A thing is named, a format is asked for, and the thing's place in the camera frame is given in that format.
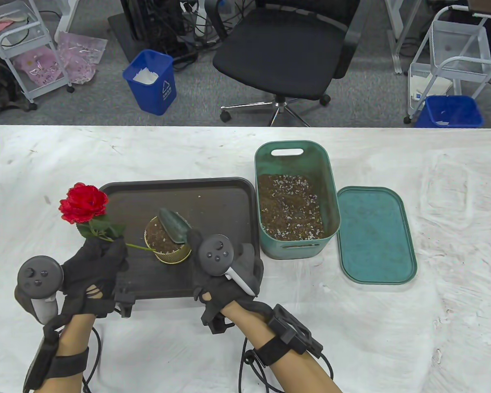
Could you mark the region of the person's left hand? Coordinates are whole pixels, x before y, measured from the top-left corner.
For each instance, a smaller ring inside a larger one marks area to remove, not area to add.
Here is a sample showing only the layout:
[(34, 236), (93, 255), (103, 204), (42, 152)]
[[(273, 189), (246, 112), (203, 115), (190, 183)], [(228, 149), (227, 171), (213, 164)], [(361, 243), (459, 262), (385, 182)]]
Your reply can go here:
[(62, 265), (65, 296), (61, 314), (93, 314), (105, 318), (115, 309), (113, 291), (118, 273), (129, 268), (128, 249), (123, 237), (113, 242), (87, 238), (77, 253)]

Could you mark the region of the person's right hand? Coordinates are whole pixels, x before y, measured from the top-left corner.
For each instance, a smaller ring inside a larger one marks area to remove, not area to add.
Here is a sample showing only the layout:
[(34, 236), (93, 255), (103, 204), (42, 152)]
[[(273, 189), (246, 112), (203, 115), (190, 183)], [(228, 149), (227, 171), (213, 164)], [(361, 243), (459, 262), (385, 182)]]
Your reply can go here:
[(273, 309), (256, 300), (264, 277), (264, 262), (253, 244), (233, 245), (227, 236), (190, 229), (186, 235), (193, 255), (193, 296), (205, 305), (201, 322), (213, 334), (234, 326), (226, 323), (223, 309), (236, 301), (247, 311), (270, 320)]

